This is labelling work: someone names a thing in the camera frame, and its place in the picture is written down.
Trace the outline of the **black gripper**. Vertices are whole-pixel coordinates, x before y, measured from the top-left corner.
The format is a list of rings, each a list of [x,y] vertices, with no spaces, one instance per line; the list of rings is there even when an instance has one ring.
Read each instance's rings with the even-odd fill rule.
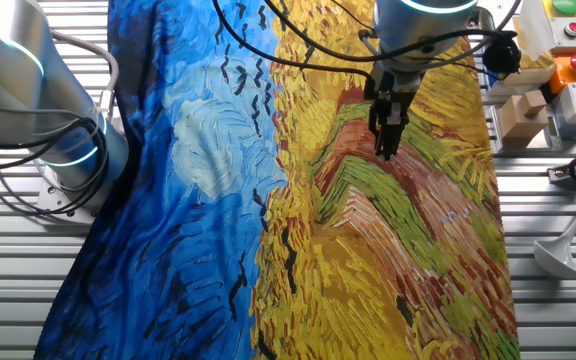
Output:
[[[371,102],[370,131],[375,137],[375,155],[382,161],[397,155],[404,118],[420,85],[419,71],[390,71],[374,67],[370,72],[364,86],[364,99]]]

